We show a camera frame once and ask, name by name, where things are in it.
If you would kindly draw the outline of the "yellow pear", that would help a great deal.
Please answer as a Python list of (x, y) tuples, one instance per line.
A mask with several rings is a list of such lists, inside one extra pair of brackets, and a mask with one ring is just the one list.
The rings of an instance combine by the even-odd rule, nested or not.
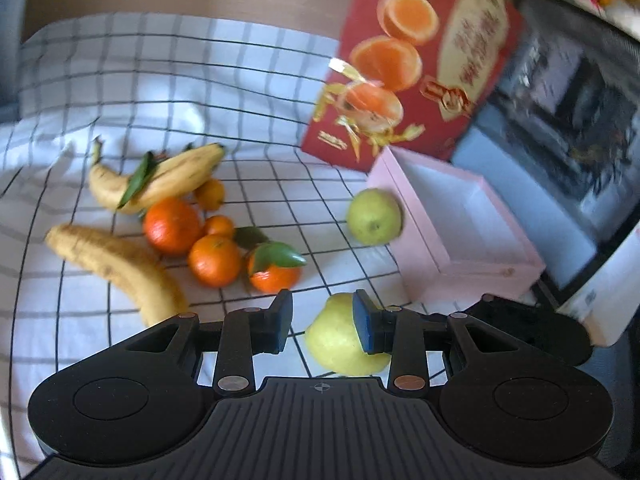
[(306, 346), (323, 367), (343, 376), (381, 373), (390, 364), (387, 353), (362, 350), (352, 315), (352, 296), (339, 292), (329, 296), (323, 309), (305, 330)]

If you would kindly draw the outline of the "spotted yellow banana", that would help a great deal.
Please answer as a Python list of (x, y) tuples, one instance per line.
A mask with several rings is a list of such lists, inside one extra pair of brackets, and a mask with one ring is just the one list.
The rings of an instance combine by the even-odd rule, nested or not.
[(121, 290), (147, 326), (189, 311), (176, 279), (152, 252), (131, 240), (92, 226), (59, 224), (47, 232), (44, 242), (62, 259)]

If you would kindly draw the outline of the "mandarin with green leaf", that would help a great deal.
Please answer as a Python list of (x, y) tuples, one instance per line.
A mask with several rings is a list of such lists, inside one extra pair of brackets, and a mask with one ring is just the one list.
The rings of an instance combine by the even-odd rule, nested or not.
[(306, 264), (306, 259), (292, 246), (265, 242), (247, 254), (246, 272), (254, 289), (275, 295), (296, 285)]

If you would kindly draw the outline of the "middle orange mandarin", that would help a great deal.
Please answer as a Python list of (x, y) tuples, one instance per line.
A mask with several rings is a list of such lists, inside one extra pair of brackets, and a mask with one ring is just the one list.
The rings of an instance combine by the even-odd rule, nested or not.
[(192, 246), (188, 263), (191, 272), (204, 285), (223, 288), (240, 275), (243, 265), (240, 248), (221, 235), (206, 235)]

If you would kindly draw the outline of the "pink cardboard box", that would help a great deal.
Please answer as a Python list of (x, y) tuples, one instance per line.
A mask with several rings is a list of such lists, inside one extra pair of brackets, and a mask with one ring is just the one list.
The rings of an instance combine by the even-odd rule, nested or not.
[(518, 299), (544, 270), (510, 209), (479, 174), (388, 146), (367, 185), (393, 194), (401, 234), (390, 251), (410, 300), (474, 304), (481, 296)]

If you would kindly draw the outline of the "small mandarin centre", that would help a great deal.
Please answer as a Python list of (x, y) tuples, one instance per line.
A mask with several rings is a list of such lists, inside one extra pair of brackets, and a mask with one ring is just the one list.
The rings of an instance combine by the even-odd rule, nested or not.
[(208, 217), (203, 223), (204, 235), (216, 235), (232, 238), (234, 237), (234, 232), (234, 222), (223, 214), (215, 214), (214, 216)]

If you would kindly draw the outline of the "small mandarin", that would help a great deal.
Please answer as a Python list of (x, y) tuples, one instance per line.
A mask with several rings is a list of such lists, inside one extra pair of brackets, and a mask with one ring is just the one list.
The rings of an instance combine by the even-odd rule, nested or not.
[(234, 222), (223, 214), (215, 214), (214, 216), (208, 217), (203, 223), (204, 235), (216, 235), (232, 238), (234, 237), (234, 232)]
[(193, 196), (201, 210), (217, 211), (224, 204), (226, 191), (221, 181), (210, 178), (193, 191)]

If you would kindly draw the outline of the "large orange mandarin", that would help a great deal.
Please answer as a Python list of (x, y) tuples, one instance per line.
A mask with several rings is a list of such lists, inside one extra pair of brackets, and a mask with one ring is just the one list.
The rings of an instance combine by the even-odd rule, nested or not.
[(200, 238), (201, 219), (183, 198), (167, 197), (146, 211), (143, 232), (149, 244), (162, 255), (182, 257)]

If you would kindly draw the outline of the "small mandarin behind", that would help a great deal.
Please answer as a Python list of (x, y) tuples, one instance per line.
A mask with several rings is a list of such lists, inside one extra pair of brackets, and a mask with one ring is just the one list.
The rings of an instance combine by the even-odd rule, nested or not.
[(193, 196), (201, 210), (217, 211), (224, 204), (226, 191), (221, 181), (210, 178), (193, 191)]

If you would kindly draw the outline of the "curved banana with leaf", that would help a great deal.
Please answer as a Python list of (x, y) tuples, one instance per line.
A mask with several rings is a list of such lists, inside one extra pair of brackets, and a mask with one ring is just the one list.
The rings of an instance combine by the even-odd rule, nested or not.
[(101, 162), (102, 145), (99, 138), (92, 142), (89, 190), (102, 207), (123, 214), (137, 214), (164, 198), (191, 193), (209, 179), (224, 157), (224, 148), (217, 143), (190, 148), (161, 162), (147, 152), (127, 176)]

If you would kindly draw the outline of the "white black grid tablecloth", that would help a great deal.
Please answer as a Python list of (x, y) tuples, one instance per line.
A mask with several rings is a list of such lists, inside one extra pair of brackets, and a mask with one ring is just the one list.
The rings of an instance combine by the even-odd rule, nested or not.
[(140, 220), (112, 214), (87, 184), (91, 144), (122, 174), (147, 152), (221, 144), (222, 213), (296, 248), (284, 350), (257, 377), (326, 377), (305, 332), (326, 298), (364, 289), (406, 306), (396, 263), (347, 231), (358, 172), (299, 148), (336, 41), (266, 25), (160, 14), (103, 14), (46, 26), (21, 48), (20, 111), (1, 128), (1, 474), (41, 462), (27, 420), (43, 379), (140, 332), (137, 308), (111, 284), (58, 258), (52, 226), (77, 222), (143, 242)]

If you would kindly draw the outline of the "white appliance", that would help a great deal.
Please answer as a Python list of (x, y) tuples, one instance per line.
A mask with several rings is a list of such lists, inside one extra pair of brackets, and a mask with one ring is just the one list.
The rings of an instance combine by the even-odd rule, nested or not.
[(556, 310), (585, 327), (596, 347), (612, 347), (639, 309), (639, 223)]

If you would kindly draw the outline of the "black framed screen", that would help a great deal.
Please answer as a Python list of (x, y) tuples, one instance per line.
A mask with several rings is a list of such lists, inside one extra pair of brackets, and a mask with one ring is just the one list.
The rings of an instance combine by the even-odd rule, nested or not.
[(639, 219), (639, 41), (566, 0), (515, 0), (518, 47), (452, 153), (483, 176), (564, 302)]

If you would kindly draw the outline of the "red orange gift box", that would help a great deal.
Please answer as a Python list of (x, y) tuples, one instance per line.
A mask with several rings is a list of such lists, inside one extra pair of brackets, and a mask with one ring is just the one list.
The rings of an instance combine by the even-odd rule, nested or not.
[(360, 171), (392, 145), (448, 158), (522, 27), (506, 0), (352, 0), (303, 151)]

